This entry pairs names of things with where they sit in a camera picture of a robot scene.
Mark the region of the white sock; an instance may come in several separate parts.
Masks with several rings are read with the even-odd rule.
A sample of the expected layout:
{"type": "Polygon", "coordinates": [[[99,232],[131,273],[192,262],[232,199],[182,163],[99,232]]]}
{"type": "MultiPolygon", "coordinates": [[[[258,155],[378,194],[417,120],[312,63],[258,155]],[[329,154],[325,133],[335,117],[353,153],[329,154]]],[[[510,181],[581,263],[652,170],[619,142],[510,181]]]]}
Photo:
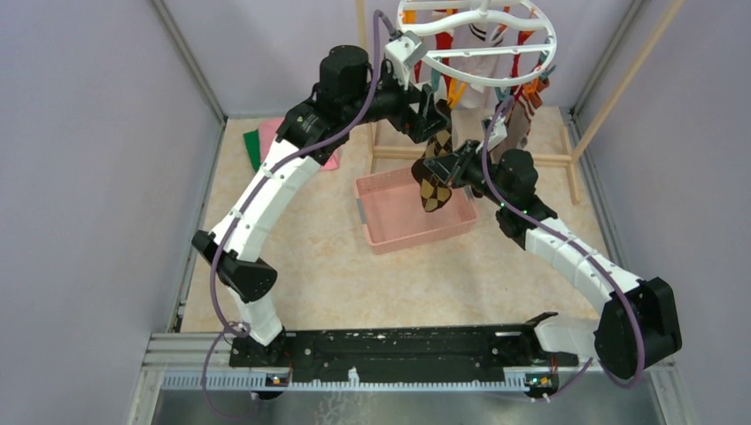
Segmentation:
{"type": "MultiPolygon", "coordinates": [[[[488,24],[470,23],[454,39],[460,48],[489,48],[502,44],[504,31],[489,28],[488,24]]],[[[498,56],[485,55],[469,58],[453,58],[453,67],[475,76],[491,77],[499,62],[498,56]]],[[[488,88],[468,82],[458,105],[464,109],[485,107],[488,101],[488,88]]]]}

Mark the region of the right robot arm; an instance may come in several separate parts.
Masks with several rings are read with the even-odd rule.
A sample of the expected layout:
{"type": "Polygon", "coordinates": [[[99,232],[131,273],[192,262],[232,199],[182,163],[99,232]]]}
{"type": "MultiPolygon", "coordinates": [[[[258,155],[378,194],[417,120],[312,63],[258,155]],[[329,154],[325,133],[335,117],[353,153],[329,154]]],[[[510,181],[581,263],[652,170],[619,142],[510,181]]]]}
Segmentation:
{"type": "Polygon", "coordinates": [[[629,380],[682,349],[670,285],[621,268],[576,236],[537,195],[538,171],[529,152],[509,149],[492,163],[480,142],[468,140],[423,163],[442,185],[469,187],[497,205],[502,233],[556,270],[599,315],[543,319],[519,341],[526,362],[542,365],[565,352],[595,359],[615,378],[629,380]]]}

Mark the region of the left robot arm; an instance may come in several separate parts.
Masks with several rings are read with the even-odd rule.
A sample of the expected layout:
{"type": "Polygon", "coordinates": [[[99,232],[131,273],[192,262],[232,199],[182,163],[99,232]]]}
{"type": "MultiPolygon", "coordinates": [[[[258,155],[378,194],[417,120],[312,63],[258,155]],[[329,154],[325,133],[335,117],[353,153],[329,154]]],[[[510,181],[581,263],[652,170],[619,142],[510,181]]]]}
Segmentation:
{"type": "Polygon", "coordinates": [[[210,284],[222,282],[240,312],[236,334],[252,340],[261,365],[283,357],[283,325],[270,290],[277,272],[260,257],[270,230],[306,181],[344,145],[360,124],[388,120],[420,143],[447,128],[428,86],[416,87],[411,71],[426,49],[390,42],[370,63],[361,47],[339,45],[319,67],[311,94],[285,114],[259,171],[228,214],[191,244],[210,264],[210,284]]]}

